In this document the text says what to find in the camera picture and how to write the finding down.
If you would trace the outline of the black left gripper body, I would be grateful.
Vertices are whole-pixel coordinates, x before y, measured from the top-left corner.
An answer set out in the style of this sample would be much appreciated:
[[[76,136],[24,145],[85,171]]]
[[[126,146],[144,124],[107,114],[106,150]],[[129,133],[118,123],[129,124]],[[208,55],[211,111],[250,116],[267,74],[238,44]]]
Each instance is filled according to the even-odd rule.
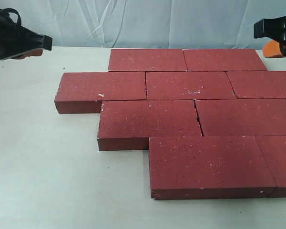
[[[0,60],[11,59],[32,50],[51,51],[53,38],[22,26],[21,16],[13,8],[0,9]]]

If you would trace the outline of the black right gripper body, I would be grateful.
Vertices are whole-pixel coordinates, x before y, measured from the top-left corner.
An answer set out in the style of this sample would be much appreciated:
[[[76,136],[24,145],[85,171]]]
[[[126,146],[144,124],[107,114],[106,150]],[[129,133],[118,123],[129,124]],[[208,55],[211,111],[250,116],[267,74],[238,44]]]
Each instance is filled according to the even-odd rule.
[[[286,47],[286,16],[262,19],[254,24],[254,38],[268,37]]]

